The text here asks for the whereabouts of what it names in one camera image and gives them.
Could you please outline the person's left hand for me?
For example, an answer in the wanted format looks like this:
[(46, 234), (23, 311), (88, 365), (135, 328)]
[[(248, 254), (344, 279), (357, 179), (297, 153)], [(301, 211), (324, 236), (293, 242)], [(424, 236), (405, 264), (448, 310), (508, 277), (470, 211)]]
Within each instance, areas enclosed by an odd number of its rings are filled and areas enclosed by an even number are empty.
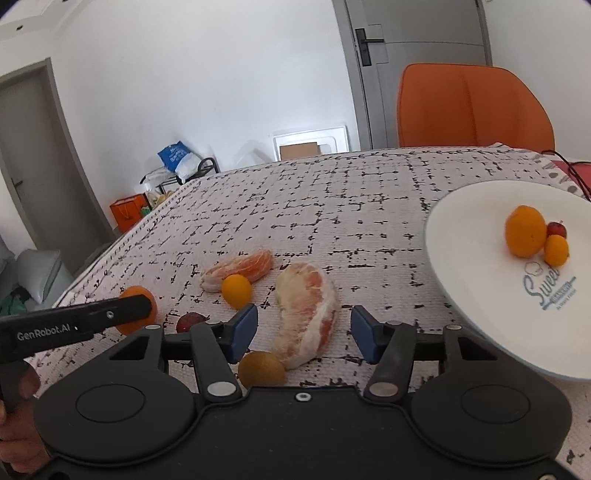
[(18, 473), (32, 474), (50, 461), (34, 422), (35, 394), (39, 388), (39, 376), (26, 363), (18, 386), (18, 405), (8, 412), (1, 402), (1, 461)]

